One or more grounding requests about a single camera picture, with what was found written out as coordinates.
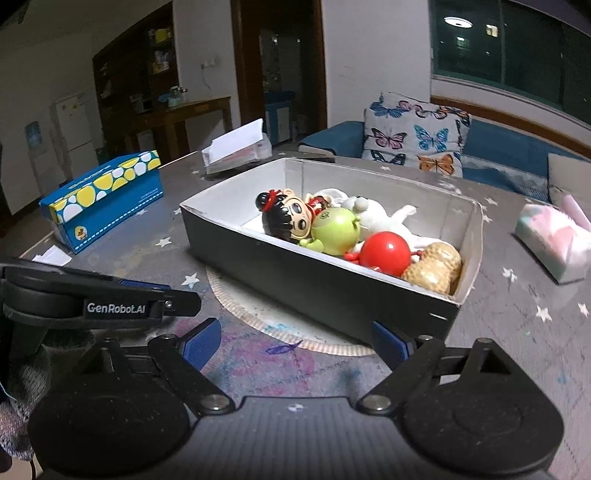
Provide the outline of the grey gloved left hand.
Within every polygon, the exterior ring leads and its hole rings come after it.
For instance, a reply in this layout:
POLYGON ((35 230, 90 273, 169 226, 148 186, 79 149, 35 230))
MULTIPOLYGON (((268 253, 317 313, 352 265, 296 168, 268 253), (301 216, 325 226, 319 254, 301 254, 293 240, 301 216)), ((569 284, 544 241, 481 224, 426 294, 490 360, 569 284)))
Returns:
POLYGON ((10 457, 33 458, 28 422, 50 380, 49 355, 43 346, 24 358, 1 359, 1 448, 10 457))

